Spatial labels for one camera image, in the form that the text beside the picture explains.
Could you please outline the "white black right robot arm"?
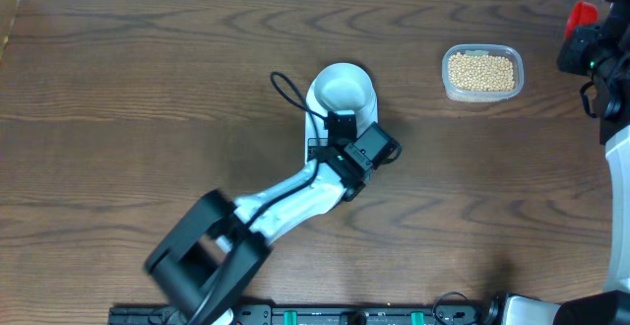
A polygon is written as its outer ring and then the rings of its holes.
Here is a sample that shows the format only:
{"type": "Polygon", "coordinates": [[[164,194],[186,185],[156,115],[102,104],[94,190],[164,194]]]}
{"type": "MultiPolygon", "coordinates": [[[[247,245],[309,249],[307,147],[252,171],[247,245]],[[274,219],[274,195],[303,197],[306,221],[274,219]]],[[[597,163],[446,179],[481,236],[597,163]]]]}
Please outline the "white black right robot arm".
{"type": "Polygon", "coordinates": [[[606,19],[588,2],[575,5],[557,57],[564,73],[587,77],[585,113],[599,121],[612,187],[612,238],[603,291],[562,304],[508,294],[487,315],[503,325],[590,325],[629,322],[629,0],[610,4],[606,19]]]}

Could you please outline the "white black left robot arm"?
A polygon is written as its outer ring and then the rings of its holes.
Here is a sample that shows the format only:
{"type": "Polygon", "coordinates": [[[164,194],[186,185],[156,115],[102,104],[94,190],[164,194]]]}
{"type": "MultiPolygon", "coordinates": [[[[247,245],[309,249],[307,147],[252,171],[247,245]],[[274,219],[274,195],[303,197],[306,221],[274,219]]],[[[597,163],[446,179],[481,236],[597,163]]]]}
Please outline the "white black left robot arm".
{"type": "Polygon", "coordinates": [[[399,148],[376,122],[357,130],[351,114],[331,112],[315,130],[297,174],[235,199],[206,193],[146,259],[146,273],[188,323],[229,319],[273,243],[352,200],[399,148]]]}

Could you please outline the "orange measuring scoop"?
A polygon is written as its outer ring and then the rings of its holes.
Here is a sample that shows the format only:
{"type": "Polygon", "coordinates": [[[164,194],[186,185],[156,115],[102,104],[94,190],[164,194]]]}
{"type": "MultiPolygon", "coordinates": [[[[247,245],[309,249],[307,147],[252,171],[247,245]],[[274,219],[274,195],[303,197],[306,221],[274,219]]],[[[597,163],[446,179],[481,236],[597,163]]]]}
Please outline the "orange measuring scoop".
{"type": "Polygon", "coordinates": [[[569,15],[565,27],[564,38],[568,39],[577,27],[593,25],[598,21],[598,8],[592,3],[580,1],[574,6],[571,14],[569,15]]]}

